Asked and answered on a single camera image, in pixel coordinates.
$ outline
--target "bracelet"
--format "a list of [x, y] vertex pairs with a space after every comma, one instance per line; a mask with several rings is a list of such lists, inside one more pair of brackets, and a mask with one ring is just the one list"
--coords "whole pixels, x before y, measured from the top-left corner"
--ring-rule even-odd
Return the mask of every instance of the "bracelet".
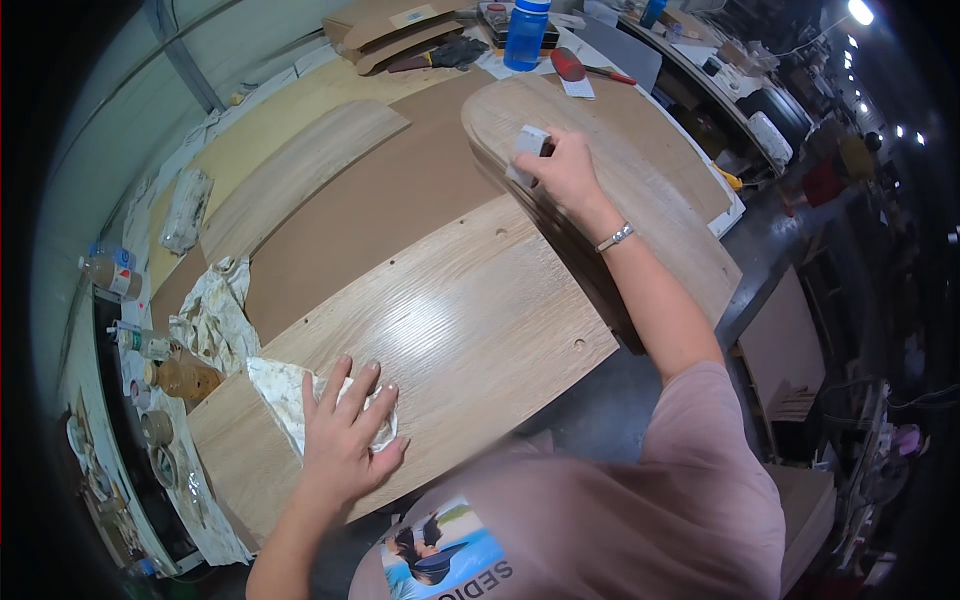
[[595, 250], [597, 251], [597, 253], [600, 253], [606, 250], [607, 248], [609, 248], [610, 246], [612, 246], [613, 244], [619, 244], [623, 240], [627, 239], [627, 236], [633, 232], [634, 232], [634, 226], [630, 225], [629, 222], [624, 223], [623, 227], [620, 228], [620, 230], [617, 233], [615, 233], [614, 235], [611, 235], [609, 239], [601, 242], [600, 245], [595, 248]]

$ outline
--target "white wall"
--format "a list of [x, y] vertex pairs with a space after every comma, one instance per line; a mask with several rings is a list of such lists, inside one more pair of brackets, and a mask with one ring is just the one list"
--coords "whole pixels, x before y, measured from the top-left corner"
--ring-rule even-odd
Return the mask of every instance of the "white wall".
[[[178, 21], [183, 25], [219, 2], [180, 0]], [[244, 0], [199, 26], [184, 43], [226, 101], [241, 82], [263, 83], [313, 50], [320, 42], [273, 56], [320, 28], [321, 17], [345, 2]], [[109, 45], [79, 93], [52, 164], [61, 159], [62, 163], [47, 178], [37, 224], [30, 326], [36, 379], [50, 416], [64, 408], [56, 384], [70, 304], [80, 281], [77, 257], [85, 254], [110, 213], [129, 198], [144, 175], [155, 174], [185, 134], [204, 119], [173, 65], [160, 55], [69, 146], [90, 112], [156, 46], [146, 17], [138, 12]]]

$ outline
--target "ceiling light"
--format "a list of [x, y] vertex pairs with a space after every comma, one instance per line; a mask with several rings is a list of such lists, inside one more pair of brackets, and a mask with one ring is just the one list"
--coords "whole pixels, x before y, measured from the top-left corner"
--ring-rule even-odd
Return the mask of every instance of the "ceiling light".
[[850, 0], [850, 2], [847, 3], [847, 9], [850, 10], [853, 18], [860, 21], [862, 25], [870, 25], [874, 22], [874, 14], [867, 8], [867, 5], [863, 3], [863, 0]]

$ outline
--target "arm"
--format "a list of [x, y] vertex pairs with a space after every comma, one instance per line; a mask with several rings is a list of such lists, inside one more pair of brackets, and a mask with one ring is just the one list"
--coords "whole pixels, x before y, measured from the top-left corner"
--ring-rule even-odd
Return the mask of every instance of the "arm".
[[370, 363], [337, 403], [352, 361], [342, 356], [333, 368], [318, 402], [311, 374], [303, 376], [306, 443], [300, 483], [290, 496], [274, 532], [253, 563], [247, 597], [308, 598], [310, 566], [330, 524], [347, 504], [380, 485], [399, 466], [409, 440], [396, 438], [371, 456], [370, 442], [396, 403], [397, 387], [383, 386], [370, 408], [363, 410], [380, 367]]
[[[548, 131], [557, 145], [553, 155], [520, 155], [515, 165], [539, 179], [597, 245], [622, 228], [625, 219], [597, 182], [584, 136]], [[700, 306], [639, 235], [607, 248], [603, 258], [664, 384], [702, 360], [724, 364]]]

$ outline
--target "sanding block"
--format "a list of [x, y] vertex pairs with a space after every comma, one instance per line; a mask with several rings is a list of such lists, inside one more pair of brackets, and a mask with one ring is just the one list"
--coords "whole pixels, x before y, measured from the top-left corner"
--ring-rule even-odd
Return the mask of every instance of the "sanding block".
[[[552, 144], [550, 142], [550, 134], [544, 130], [539, 130], [532, 125], [524, 125], [523, 129], [520, 130], [520, 135], [516, 137], [516, 142], [514, 143], [514, 156], [523, 153], [529, 152], [534, 156], [550, 156], [553, 154]], [[533, 187], [536, 184], [534, 176], [529, 173], [523, 173], [518, 171], [513, 163], [507, 167], [506, 171], [507, 177], [516, 181], [520, 185], [525, 185], [527, 187]]]

